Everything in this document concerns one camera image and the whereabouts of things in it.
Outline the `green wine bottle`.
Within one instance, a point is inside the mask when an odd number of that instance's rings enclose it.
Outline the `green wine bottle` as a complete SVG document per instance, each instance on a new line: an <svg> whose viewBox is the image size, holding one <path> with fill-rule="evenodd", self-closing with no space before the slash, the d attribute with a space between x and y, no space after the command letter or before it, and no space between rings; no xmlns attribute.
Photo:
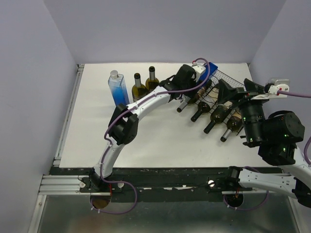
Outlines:
<svg viewBox="0 0 311 233"><path fill-rule="evenodd" d="M231 105L232 102L227 101L225 104L220 104L216 107L210 116L210 123L204 128L205 134L209 134L215 125L223 123L232 112Z"/></svg>
<svg viewBox="0 0 311 233"><path fill-rule="evenodd" d="M194 93L191 97L188 96L182 96L182 101L179 107L177 107L177 112L180 113L183 111L185 107L187 107L189 104L196 103L197 100L201 98L201 96L206 92L208 88L210 88L212 85L212 80L208 80L206 84L204 84L198 91Z"/></svg>
<svg viewBox="0 0 311 233"><path fill-rule="evenodd" d="M208 113L217 101L219 85L216 84L207 94L204 94L201 101L197 105L196 113L191 117L191 121L195 122L202 114Z"/></svg>

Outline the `short blue glass bottle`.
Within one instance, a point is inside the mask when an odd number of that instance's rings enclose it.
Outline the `short blue glass bottle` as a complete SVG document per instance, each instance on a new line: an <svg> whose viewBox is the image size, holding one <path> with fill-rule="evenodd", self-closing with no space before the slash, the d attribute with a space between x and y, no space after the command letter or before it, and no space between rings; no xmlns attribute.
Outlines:
<svg viewBox="0 0 311 233"><path fill-rule="evenodd" d="M208 78L211 78L212 74L218 69L218 66L216 66L212 62L209 62L209 70L210 71L208 71L208 65L205 65L205 68L206 68L206 71L205 71L203 80L207 77L208 74L209 74Z"/></svg>

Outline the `green bottle grey foil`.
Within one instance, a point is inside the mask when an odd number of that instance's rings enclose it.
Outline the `green bottle grey foil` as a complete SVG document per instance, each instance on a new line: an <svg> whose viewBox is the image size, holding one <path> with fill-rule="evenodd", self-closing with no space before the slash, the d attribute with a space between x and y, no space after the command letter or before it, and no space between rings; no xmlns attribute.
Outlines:
<svg viewBox="0 0 311 233"><path fill-rule="evenodd" d="M238 113L234 113L226 123L227 130L221 136L220 141L225 142L231 133L238 132L242 127L242 117Z"/></svg>

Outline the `tall blue glass bottle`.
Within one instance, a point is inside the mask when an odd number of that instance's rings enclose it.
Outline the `tall blue glass bottle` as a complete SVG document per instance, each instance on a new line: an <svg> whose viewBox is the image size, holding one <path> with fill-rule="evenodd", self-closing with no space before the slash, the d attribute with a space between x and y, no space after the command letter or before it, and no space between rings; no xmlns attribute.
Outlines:
<svg viewBox="0 0 311 233"><path fill-rule="evenodd" d="M111 71L110 77L108 79L108 86L110 88L115 105L129 104L125 79L122 74L119 74L116 70Z"/></svg>

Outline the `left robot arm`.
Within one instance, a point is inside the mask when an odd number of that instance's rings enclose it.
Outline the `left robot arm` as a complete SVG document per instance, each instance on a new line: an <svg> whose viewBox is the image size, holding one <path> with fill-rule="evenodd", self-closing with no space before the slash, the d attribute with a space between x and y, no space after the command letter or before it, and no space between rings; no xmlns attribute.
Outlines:
<svg viewBox="0 0 311 233"><path fill-rule="evenodd" d="M200 77L208 70L205 65L183 64L175 75L162 80L148 95L136 102L116 106L104 133L107 145L102 156L94 166L97 174L91 180L91 186L98 192L107 188L114 163L125 145L131 143L138 133L139 122L156 108L169 103L186 92L197 89Z"/></svg>

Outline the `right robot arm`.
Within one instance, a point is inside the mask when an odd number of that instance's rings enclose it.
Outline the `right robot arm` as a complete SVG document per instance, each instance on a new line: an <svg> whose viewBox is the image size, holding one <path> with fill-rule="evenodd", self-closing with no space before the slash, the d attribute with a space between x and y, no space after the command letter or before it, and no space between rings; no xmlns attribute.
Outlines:
<svg viewBox="0 0 311 233"><path fill-rule="evenodd" d="M307 149L297 146L304 139L305 127L293 111L281 110L265 117L262 108L269 100L292 95L289 80L271 79L262 86L245 79L244 87L236 88L219 80L218 103L229 101L233 109L239 110L246 139L243 144L258 147L263 161L285 171L260 173L248 167L230 166L223 179L227 189L259 188L311 206L311 161Z"/></svg>

